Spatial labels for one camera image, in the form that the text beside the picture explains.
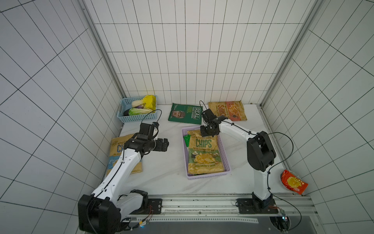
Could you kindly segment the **sea salt chips bag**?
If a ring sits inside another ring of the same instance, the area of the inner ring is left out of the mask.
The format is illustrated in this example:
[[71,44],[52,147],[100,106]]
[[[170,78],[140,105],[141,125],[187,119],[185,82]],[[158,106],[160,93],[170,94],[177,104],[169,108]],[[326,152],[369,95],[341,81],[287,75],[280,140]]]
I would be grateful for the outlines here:
[[120,136],[112,139],[109,161],[105,176],[109,175],[109,173],[111,172],[111,170],[113,169],[113,167],[115,166],[116,162],[119,160],[122,154],[125,142],[127,142],[132,136],[133,134],[129,134],[126,136]]

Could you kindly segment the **green white cassava chips bag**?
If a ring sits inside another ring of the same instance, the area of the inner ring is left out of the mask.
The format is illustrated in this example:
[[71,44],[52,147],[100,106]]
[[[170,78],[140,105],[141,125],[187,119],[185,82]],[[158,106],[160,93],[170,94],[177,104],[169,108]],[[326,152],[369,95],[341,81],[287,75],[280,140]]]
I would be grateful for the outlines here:
[[184,139],[186,147],[189,148],[191,135],[185,135],[185,136],[183,136],[183,139]]

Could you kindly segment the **sour cream onion chips bag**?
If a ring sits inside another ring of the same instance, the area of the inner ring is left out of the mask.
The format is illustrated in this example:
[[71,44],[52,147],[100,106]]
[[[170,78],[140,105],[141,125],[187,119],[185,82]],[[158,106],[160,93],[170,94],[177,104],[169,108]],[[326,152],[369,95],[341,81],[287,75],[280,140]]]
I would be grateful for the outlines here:
[[188,131],[188,173],[192,175],[224,172],[218,136],[202,136],[200,130]]

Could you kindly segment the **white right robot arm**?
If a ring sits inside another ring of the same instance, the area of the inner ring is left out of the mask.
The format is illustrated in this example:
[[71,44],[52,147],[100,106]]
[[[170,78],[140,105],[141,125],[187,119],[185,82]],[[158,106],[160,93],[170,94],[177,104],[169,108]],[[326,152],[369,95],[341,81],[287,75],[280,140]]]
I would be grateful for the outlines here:
[[274,164],[276,158],[268,133],[252,132],[225,116],[214,115],[210,109],[202,112],[202,118],[205,123],[200,126],[202,136],[213,137],[223,133],[246,144],[247,161],[254,170],[252,202],[261,209],[268,207],[273,197],[268,190],[267,169]]

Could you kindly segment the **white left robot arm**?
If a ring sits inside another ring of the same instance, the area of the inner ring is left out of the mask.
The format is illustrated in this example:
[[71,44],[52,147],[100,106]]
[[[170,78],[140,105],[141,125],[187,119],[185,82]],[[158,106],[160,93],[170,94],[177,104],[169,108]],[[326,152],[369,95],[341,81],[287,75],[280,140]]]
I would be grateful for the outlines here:
[[121,155],[105,179],[90,194],[78,202],[79,229],[91,234],[115,234],[130,227],[133,212],[145,213],[152,208],[148,194],[141,190],[122,193],[122,186],[135,166],[152,151],[165,152],[169,142],[158,138],[159,123],[141,123],[135,133],[122,147]]

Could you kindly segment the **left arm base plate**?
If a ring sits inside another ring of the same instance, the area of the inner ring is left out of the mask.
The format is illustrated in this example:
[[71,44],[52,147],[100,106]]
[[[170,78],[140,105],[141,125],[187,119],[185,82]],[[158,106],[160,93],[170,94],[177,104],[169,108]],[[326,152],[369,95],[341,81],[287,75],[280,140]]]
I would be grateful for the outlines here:
[[162,210],[162,199],[148,199],[148,203],[144,205],[144,207],[141,207],[140,211],[138,211],[138,214],[140,215],[148,215],[148,214],[154,214],[159,215],[161,214]]

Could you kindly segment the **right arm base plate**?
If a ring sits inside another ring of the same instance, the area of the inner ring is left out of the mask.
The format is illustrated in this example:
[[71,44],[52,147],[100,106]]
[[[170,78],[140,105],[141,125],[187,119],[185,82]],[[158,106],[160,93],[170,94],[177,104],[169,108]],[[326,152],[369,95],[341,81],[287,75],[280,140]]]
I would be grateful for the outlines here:
[[274,208],[274,199],[270,200],[267,207],[261,208],[255,199],[237,199],[235,206],[239,209],[239,214],[243,215],[275,215],[279,213],[277,208]]

